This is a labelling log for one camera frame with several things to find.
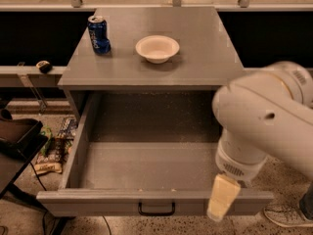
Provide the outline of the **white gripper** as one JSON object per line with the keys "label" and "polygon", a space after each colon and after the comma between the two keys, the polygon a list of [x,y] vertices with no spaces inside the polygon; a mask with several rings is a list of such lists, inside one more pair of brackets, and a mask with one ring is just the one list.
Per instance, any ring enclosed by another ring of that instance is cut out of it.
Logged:
{"label": "white gripper", "polygon": [[219,222],[241,191],[237,181],[251,181],[262,169],[267,155],[247,142],[220,139],[215,155],[217,167],[226,174],[214,178],[206,214]]}

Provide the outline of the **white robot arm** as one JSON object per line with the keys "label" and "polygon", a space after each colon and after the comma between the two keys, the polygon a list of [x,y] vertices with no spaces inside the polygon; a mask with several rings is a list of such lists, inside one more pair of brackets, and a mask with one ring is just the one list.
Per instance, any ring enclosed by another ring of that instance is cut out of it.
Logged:
{"label": "white robot arm", "polygon": [[220,221],[268,156],[313,178],[313,81],[309,71],[278,62],[230,81],[212,100],[223,127],[207,215]]}

